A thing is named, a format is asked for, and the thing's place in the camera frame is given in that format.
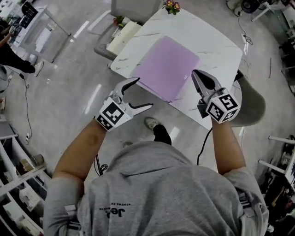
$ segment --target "polished floor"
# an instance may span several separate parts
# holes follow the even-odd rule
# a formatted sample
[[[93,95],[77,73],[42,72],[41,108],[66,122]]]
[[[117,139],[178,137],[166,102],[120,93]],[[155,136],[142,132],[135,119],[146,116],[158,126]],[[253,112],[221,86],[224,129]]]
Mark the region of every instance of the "polished floor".
[[[49,10],[62,25],[75,33],[85,21],[92,22],[108,10],[110,1],[37,0],[35,5],[48,4]],[[225,0],[179,2],[183,9],[205,20],[243,49],[238,19],[226,7]],[[259,166],[257,160],[278,158],[281,151],[281,144],[268,140],[268,136],[287,137],[295,131],[295,98],[281,74],[278,43],[274,36],[260,20],[252,23],[250,15],[243,14],[240,24],[254,43],[249,47],[247,56],[243,57],[240,70],[248,75],[251,84],[264,96],[267,108],[263,120],[246,127],[243,136],[239,136],[240,128],[234,131],[242,143],[247,165],[260,178],[265,168]],[[82,31],[74,42],[66,45],[53,64],[45,62],[38,77],[27,76],[29,119],[33,130],[28,149],[33,154],[44,156],[50,172],[70,142],[97,114],[104,98],[121,80],[119,75],[107,68],[109,60],[93,51],[96,40],[95,35]],[[268,78],[270,58],[272,68]],[[4,86],[4,82],[0,82],[0,87]],[[24,93],[24,82],[14,76],[5,92],[4,114],[21,137],[29,131]],[[153,102],[154,106],[107,134],[99,152],[101,164],[109,164],[125,141],[153,139],[153,134],[143,125],[145,116],[161,121],[172,136],[173,146],[196,163],[206,129],[138,86],[128,91],[126,100],[135,105]],[[212,135],[208,138],[200,164],[216,169]],[[89,179],[94,177],[96,173],[92,168]]]

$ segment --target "chair backrest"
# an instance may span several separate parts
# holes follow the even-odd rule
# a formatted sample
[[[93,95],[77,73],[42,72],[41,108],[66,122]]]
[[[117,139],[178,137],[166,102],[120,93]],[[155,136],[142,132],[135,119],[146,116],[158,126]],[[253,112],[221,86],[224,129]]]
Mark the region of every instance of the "chair backrest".
[[[242,77],[237,80],[242,91],[242,104],[238,115],[230,122],[232,127],[243,127],[257,124],[266,111],[266,101],[251,86],[249,81]]]
[[[162,0],[112,0],[111,15],[146,23],[158,11],[161,2]]]

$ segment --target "white marble table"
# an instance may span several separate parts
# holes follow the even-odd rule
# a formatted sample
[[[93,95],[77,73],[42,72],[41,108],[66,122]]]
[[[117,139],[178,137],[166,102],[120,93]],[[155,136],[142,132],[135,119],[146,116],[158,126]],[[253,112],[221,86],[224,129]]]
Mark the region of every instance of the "white marble table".
[[[152,45],[165,35],[200,57],[196,69],[214,75],[223,87],[231,89],[242,58],[241,49],[214,27],[183,9],[176,16],[168,15],[165,9],[156,12],[116,57],[111,69],[130,78]],[[150,91],[142,83],[137,84]],[[196,109],[200,98],[192,79],[188,79],[170,105],[210,129],[210,118],[202,119]]]

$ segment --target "flower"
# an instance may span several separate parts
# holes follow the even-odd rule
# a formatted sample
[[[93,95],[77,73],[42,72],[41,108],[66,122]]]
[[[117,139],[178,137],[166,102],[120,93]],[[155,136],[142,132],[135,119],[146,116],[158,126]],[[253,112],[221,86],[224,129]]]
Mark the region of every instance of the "flower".
[[[167,6],[173,6],[174,2],[172,0],[167,0]]]
[[[175,9],[178,9],[178,10],[180,9],[180,6],[179,6],[179,3],[178,3],[178,2],[175,2],[175,3],[174,3],[174,8],[175,8]]]

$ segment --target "gray chair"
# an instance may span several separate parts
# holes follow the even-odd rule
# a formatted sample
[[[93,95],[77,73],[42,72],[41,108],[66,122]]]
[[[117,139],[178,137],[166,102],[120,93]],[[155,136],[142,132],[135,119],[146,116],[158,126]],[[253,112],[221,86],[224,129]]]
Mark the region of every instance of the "gray chair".
[[[144,24],[158,11],[161,2],[162,0],[112,0],[111,9],[88,27],[89,33],[99,35],[94,51],[105,58],[115,60],[116,56],[106,50],[106,45],[112,41],[111,36],[117,29],[113,19],[123,16]]]
[[[251,86],[243,76],[237,80],[242,91],[242,104],[238,115],[230,122],[232,127],[257,124],[266,111],[265,99]]]

